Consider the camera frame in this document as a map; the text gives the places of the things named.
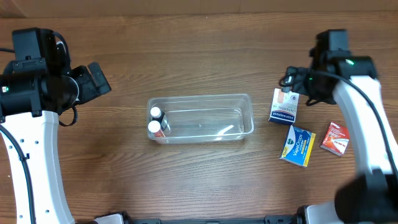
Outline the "orange tube white cap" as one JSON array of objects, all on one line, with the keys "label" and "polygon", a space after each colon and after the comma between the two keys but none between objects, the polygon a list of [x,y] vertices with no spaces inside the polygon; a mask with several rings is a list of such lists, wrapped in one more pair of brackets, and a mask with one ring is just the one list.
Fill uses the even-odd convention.
[{"label": "orange tube white cap", "polygon": [[148,128],[148,131],[149,131],[149,134],[151,137],[153,137],[153,138],[164,138],[165,137],[165,134],[162,130],[161,124],[158,121],[153,120],[153,121],[149,122],[149,124],[147,125],[147,128]]}]

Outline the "white blue Hansaplast box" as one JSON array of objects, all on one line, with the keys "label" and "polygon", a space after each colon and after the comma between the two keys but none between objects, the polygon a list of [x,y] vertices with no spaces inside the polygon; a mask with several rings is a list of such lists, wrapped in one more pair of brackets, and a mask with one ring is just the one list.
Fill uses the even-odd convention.
[{"label": "white blue Hansaplast box", "polygon": [[283,92],[276,88],[272,97],[269,121],[284,125],[293,125],[297,117],[299,94]]}]

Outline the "blue yellow VapoDrops box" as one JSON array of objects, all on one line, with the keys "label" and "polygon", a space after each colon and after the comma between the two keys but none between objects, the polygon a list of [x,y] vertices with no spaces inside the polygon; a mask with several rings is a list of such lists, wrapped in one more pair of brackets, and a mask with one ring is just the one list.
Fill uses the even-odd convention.
[{"label": "blue yellow VapoDrops box", "polygon": [[316,134],[290,125],[279,159],[307,167]]}]

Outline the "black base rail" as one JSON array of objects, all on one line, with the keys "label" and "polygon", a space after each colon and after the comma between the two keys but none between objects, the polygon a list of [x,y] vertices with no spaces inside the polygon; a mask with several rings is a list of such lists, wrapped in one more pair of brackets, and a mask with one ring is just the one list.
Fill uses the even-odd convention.
[{"label": "black base rail", "polygon": [[133,219],[126,211],[108,213],[95,217],[96,224],[305,224],[302,213],[295,215],[266,215],[263,218],[219,218],[161,220],[159,218]]}]

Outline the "clear plastic container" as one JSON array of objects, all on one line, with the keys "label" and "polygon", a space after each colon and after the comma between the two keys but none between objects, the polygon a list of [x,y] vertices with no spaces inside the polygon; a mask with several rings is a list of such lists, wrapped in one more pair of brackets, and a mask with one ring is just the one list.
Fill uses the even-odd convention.
[{"label": "clear plastic container", "polygon": [[150,131],[147,136],[159,144],[237,141],[254,131],[252,101],[243,93],[151,98],[148,123],[152,108],[162,112],[164,136]]}]

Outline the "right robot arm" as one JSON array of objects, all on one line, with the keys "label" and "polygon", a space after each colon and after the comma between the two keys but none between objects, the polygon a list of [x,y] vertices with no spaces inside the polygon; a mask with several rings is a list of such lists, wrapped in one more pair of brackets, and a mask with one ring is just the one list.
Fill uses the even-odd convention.
[{"label": "right robot arm", "polygon": [[331,202],[303,206],[293,223],[389,223],[397,221],[397,142],[369,56],[354,56],[344,29],[321,32],[308,68],[288,67],[283,92],[308,96],[307,106],[338,105],[356,157],[357,176]]}]

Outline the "dark bottle white cap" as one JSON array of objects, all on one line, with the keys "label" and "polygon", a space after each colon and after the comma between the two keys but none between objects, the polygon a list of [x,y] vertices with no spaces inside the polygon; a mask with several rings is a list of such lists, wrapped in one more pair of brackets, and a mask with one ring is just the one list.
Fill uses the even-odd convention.
[{"label": "dark bottle white cap", "polygon": [[163,131],[170,131],[169,120],[164,111],[155,106],[150,109],[150,115],[153,121],[158,121],[160,123]]}]

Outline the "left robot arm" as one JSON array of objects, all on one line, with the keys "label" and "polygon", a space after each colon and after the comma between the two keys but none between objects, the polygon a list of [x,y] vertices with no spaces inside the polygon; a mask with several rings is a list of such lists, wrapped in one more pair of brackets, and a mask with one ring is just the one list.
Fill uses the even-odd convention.
[{"label": "left robot arm", "polygon": [[1,135],[18,223],[73,223],[58,158],[59,120],[107,94],[98,63],[72,68],[65,39],[50,29],[12,33],[14,60],[1,75]]}]

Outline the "red medicine box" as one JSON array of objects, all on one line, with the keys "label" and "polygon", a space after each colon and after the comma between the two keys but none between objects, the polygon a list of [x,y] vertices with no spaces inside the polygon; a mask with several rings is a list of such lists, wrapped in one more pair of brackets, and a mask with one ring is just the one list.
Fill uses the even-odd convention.
[{"label": "red medicine box", "polygon": [[320,147],[336,154],[337,156],[342,156],[348,147],[348,143],[348,128],[331,122],[326,129],[324,138],[320,141]]}]

